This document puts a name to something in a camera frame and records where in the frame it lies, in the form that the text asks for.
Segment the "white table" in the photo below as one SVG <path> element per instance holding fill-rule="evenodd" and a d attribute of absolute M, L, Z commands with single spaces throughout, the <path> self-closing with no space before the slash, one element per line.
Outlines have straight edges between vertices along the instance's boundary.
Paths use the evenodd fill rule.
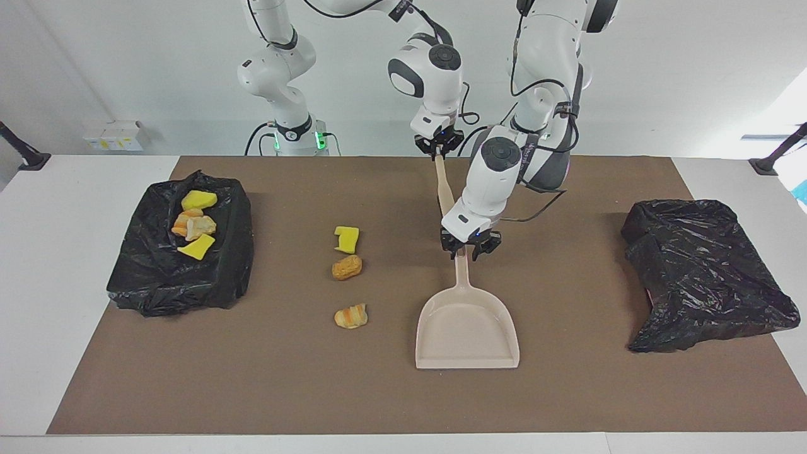
<path fill-rule="evenodd" d="M 107 307 L 104 288 L 129 217 L 144 189 L 165 181 L 177 159 L 54 156 L 0 192 L 0 452 L 807 452 L 807 432 L 44 436 Z M 743 161 L 675 164 L 693 196 L 734 209 L 779 285 L 807 313 L 800 276 L 807 216 L 782 185 Z M 804 388 L 807 328 L 774 338 Z"/>

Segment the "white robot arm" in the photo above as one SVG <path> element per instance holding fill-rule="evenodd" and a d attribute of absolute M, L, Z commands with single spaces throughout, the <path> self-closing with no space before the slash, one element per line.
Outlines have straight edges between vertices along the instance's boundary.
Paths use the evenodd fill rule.
<path fill-rule="evenodd" d="M 410 126 L 417 134 L 416 143 L 425 153 L 434 155 L 436 149 L 448 153 L 459 146 L 462 132 L 454 131 L 453 126 L 462 97 L 462 59 L 452 47 L 448 31 L 410 0 L 370 3 L 368 0 L 321 0 L 321 3 L 340 14 L 329 17 L 380 11 L 412 30 L 407 43 L 387 64 L 390 82 L 397 91 L 423 100 Z"/>
<path fill-rule="evenodd" d="M 286 0 L 240 1 L 249 30 L 266 46 L 238 67 L 238 80 L 249 93 L 272 104 L 278 153 L 327 153 L 316 134 L 316 119 L 309 113 L 305 97 L 289 86 L 316 62 L 314 47 L 292 27 Z"/>
<path fill-rule="evenodd" d="M 500 243 L 491 228 L 516 184 L 558 192 L 565 180 L 578 139 L 580 37 L 603 31 L 617 13 L 617 0 L 517 0 L 516 8 L 522 17 L 511 67 L 515 115 L 509 128 L 488 127 L 479 136 L 466 187 L 442 220 L 444 249 L 453 254 L 475 245 L 474 259 Z"/>

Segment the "yellow sponge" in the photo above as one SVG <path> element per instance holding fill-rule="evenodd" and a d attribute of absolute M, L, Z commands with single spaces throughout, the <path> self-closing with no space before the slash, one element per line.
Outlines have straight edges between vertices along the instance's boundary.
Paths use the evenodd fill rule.
<path fill-rule="evenodd" d="M 198 240 L 192 242 L 188 246 L 178 247 L 177 250 L 185 255 L 189 255 L 194 259 L 201 260 L 204 258 L 210 246 L 213 246 L 215 238 L 210 235 L 203 234 Z"/>
<path fill-rule="evenodd" d="M 188 192 L 182 199 L 182 209 L 188 211 L 193 208 L 210 208 L 219 201 L 216 194 L 212 192 L 196 191 Z"/>
<path fill-rule="evenodd" d="M 339 247 L 334 249 L 344 252 L 345 254 L 356 254 L 358 227 L 344 227 L 340 225 L 333 234 L 339 235 Z"/>

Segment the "green led light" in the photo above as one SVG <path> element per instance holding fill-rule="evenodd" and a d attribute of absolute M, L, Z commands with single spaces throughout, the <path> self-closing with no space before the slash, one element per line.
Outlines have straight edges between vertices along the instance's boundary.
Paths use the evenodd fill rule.
<path fill-rule="evenodd" d="M 322 137 L 322 133 L 321 132 L 314 132 L 314 134 L 316 135 L 316 148 L 325 149 L 325 147 L 328 146 L 328 142 L 325 141 L 324 137 Z"/>

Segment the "black plastic bag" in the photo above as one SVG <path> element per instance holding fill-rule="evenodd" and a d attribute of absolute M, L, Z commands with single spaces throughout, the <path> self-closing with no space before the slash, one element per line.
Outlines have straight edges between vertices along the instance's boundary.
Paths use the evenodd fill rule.
<path fill-rule="evenodd" d="M 192 190 L 214 192 L 218 202 L 205 208 L 217 224 L 215 242 L 201 261 L 177 250 L 187 242 L 171 233 Z M 174 315 L 202 307 L 228 309 L 244 295 L 253 262 L 252 214 L 236 179 L 197 171 L 182 181 L 148 187 L 132 215 L 120 255 L 107 285 L 121 309 L 146 317 Z"/>
<path fill-rule="evenodd" d="M 799 325 L 797 307 L 721 202 L 639 202 L 622 237 L 653 306 L 631 351 L 686 350 Z"/>

